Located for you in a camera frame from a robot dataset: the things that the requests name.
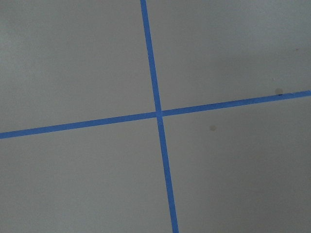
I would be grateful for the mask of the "blue tape lengthwise strip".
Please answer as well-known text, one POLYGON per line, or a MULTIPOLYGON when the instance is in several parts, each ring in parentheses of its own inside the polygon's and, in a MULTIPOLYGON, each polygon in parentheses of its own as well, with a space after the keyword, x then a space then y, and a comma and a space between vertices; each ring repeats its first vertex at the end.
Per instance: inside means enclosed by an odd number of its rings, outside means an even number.
POLYGON ((145 0, 142 0, 140 2, 140 6, 141 6, 145 42, 146 42, 146 48, 147 48, 147 54, 148 54, 150 76, 151 76, 151 82, 152 82, 152 90, 153 90, 153 97, 154 97, 154 104, 155 104, 155 115, 156 115, 156 120, 157 120, 157 128, 158 128, 159 142, 160 142, 160 148, 161 148, 161 157, 162 157, 162 163, 163 163, 172 232, 178 233, 179 227, 178 227, 178 220, 177 220, 176 207, 175 207, 175 201, 174 201, 173 183, 172 183, 172 176, 171 176, 171 170, 170 170, 170 160, 169 160, 168 149, 167 149, 165 128, 164 128, 164 122, 163 122, 163 113, 162 113, 162 108, 161 108, 160 93, 159 93, 159 87, 158 87, 158 81, 157 81, 156 64, 155 64, 154 50, 153 50, 151 30, 150 30, 150 22, 149 22, 149 17, 148 17, 147 2, 145 0))

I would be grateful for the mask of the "blue tape crosswise strip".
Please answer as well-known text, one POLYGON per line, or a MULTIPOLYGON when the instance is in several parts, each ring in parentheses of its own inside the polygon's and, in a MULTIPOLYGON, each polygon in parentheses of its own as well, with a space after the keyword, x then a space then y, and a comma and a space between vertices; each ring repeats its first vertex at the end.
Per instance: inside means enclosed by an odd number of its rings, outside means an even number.
MULTIPOLYGON (((250 98, 250 99, 244 99, 244 100, 233 100, 233 101, 164 110, 162 111, 161 115, 163 117, 175 116, 175 115, 182 115, 182 114, 188 114, 188 113, 196 113, 196 112, 210 111, 210 110, 216 110, 216 109, 224 109, 224 108, 259 104, 259 103, 265 103, 265 102, 304 98, 304 97, 309 97, 310 95, 311 95, 311 92, 307 90, 307 91, 294 92, 294 93, 278 94, 278 95, 273 95, 273 96, 250 98)), ((89 127, 95 127, 95 126, 116 124, 116 123, 150 119, 150 118, 156 118, 156 112, 148 112, 148 113, 141 113, 141 114, 134 114, 134 115, 126 115, 126 116, 116 116, 116 117, 109 117, 109 118, 103 118, 103 119, 95 119, 95 120, 88 120, 88 121, 81 121, 81 122, 74 122, 74 123, 67 123, 67 124, 60 124, 60 125, 53 125, 53 126, 45 126, 45 127, 17 130, 17 131, 2 132, 0 134, 0 138, 6 139, 6 138, 14 138, 14 137, 21 137, 21 136, 28 136, 28 135, 35 135, 35 134, 52 133, 52 132, 58 132, 58 131, 89 128, 89 127)))

